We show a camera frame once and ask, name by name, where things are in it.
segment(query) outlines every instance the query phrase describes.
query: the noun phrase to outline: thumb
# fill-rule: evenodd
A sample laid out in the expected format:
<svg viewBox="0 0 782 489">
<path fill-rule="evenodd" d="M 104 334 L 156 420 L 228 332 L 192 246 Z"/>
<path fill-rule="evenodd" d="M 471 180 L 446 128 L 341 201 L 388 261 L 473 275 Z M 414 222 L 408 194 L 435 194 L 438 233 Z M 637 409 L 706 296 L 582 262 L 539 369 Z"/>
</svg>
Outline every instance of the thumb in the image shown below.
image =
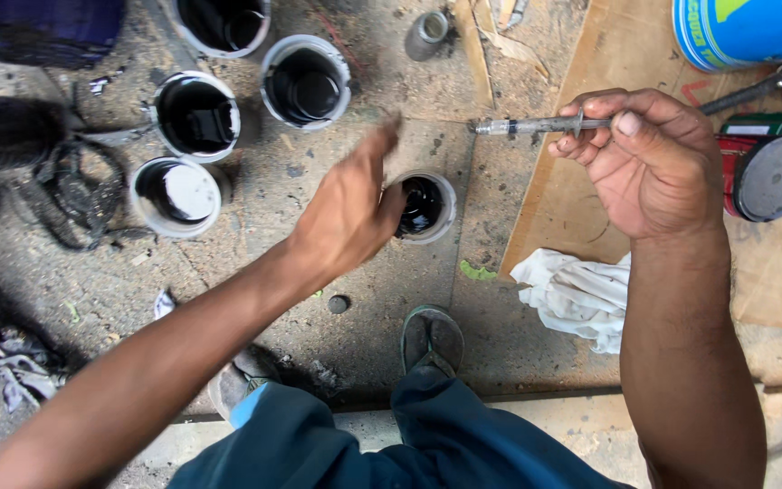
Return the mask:
<svg viewBox="0 0 782 489">
<path fill-rule="evenodd" d="M 405 207 L 406 195 L 403 193 L 402 183 L 391 185 L 382 193 L 379 209 L 376 211 L 376 226 L 385 239 L 390 239 L 397 232 Z"/>
<path fill-rule="evenodd" d="M 635 112 L 625 110 L 611 124 L 614 142 L 655 172 L 677 167 L 678 162 L 695 161 L 695 151 L 669 139 L 655 125 Z"/>
</svg>

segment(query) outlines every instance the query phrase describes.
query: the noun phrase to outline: green can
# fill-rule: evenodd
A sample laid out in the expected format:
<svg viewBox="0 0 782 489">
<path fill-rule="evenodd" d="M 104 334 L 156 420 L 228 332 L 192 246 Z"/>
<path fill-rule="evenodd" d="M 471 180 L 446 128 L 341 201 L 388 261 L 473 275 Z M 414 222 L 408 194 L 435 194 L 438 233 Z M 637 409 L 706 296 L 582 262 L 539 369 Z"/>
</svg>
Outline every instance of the green can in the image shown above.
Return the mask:
<svg viewBox="0 0 782 489">
<path fill-rule="evenodd" d="M 720 132 L 737 136 L 780 136 L 782 135 L 782 112 L 736 114 L 725 120 Z"/>
</svg>

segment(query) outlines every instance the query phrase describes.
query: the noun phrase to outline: shoe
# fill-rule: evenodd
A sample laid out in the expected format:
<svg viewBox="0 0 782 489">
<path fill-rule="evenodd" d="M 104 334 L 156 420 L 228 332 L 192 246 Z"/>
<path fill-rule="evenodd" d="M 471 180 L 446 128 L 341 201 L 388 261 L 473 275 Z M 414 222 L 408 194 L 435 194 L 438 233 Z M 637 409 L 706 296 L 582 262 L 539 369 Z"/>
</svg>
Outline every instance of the shoe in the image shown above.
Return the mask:
<svg viewBox="0 0 782 489">
<path fill-rule="evenodd" d="M 216 411 L 229 421 L 231 410 L 268 382 L 281 384 L 280 374 L 266 350 L 250 345 L 210 380 L 207 392 Z"/>
<path fill-rule="evenodd" d="M 463 361 L 463 333 L 440 306 L 418 306 L 403 321 L 400 349 L 403 372 L 431 364 L 450 378 Z"/>
</svg>

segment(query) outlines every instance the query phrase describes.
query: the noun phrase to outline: syringe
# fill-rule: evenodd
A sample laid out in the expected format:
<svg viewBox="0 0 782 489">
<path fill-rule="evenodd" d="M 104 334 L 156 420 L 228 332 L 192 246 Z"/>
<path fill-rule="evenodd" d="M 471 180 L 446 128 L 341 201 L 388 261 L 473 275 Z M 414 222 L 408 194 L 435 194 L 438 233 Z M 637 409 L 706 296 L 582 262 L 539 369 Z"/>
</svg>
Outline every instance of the syringe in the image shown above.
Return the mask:
<svg viewBox="0 0 782 489">
<path fill-rule="evenodd" d="M 582 129 L 609 126 L 611 126 L 611 119 L 585 119 L 584 109 L 581 108 L 578 109 L 578 114 L 575 116 L 485 121 L 475 125 L 475 133 L 498 136 L 503 134 L 530 134 L 533 132 L 566 132 L 570 130 L 575 134 L 575 138 L 578 138 L 578 134 Z"/>
</svg>

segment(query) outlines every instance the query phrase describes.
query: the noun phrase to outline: dirty floor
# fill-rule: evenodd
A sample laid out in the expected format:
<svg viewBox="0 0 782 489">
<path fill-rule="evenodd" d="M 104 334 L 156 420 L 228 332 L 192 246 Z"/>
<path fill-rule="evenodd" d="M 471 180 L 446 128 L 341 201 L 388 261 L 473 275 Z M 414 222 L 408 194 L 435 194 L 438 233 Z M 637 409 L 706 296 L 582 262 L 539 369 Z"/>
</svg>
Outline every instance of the dirty floor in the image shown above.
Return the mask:
<svg viewBox="0 0 782 489">
<path fill-rule="evenodd" d="M 142 106 L 151 103 L 157 83 L 194 69 L 190 50 L 170 30 L 168 5 L 155 2 L 129 1 L 114 53 L 94 69 L 47 71 L 62 93 L 76 87 L 76 106 L 89 126 L 145 124 Z M 257 109 L 263 126 L 259 142 L 219 163 L 232 180 L 234 198 L 215 226 L 196 239 L 108 240 L 96 250 L 73 253 L 58 247 L 6 198 L 0 211 L 0 317 L 40 329 L 75 365 L 96 358 L 152 319 L 160 289 L 169 288 L 178 302 L 186 302 L 284 238 L 328 168 L 367 128 L 399 110 L 406 123 L 396 154 L 386 162 L 387 178 L 413 169 L 445 175 L 457 192 L 454 225 L 427 245 L 392 240 L 321 297 L 277 319 L 258 343 L 277 357 L 286 380 L 338 411 L 385 405 L 402 375 L 402 319 L 415 306 L 432 303 L 448 307 L 460 323 L 467 341 L 460 377 L 479 395 L 619 385 L 618 357 L 593 353 L 588 341 L 544 328 L 536 311 L 518 301 L 513 283 L 473 281 L 458 267 L 463 259 L 488 270 L 499 267 L 540 146 L 538 137 L 529 136 L 475 139 L 467 122 L 551 115 L 587 0 L 533 0 L 523 22 L 506 33 L 539 53 L 551 73 L 548 80 L 485 44 L 494 110 L 474 102 L 460 39 L 451 36 L 427 62 L 412 62 L 403 53 L 403 38 L 416 17 L 444 7 L 439 0 L 323 0 L 276 8 L 278 38 L 330 39 L 324 17 L 357 59 L 349 63 L 355 79 L 352 103 L 343 117 L 318 132 L 289 128 L 269 115 L 253 62 L 198 59 L 197 67 L 220 77 L 239 104 Z M 90 80 L 120 67 L 125 73 L 102 95 L 90 93 Z M 43 96 L 26 70 L 3 64 L 0 95 Z M 121 148 L 118 158 L 128 175 L 165 154 L 149 134 Z M 141 221 L 125 205 L 112 224 Z M 327 300 L 338 293 L 349 296 L 352 307 L 334 316 Z M 738 330 L 754 376 L 766 385 L 782 384 L 782 330 L 756 325 L 738 325 Z M 212 411 L 202 394 L 187 413 Z M 0 441 L 30 415 L 25 406 L 7 415 L 0 394 Z M 157 486 L 170 472 L 133 464 L 117 484 Z"/>
</svg>

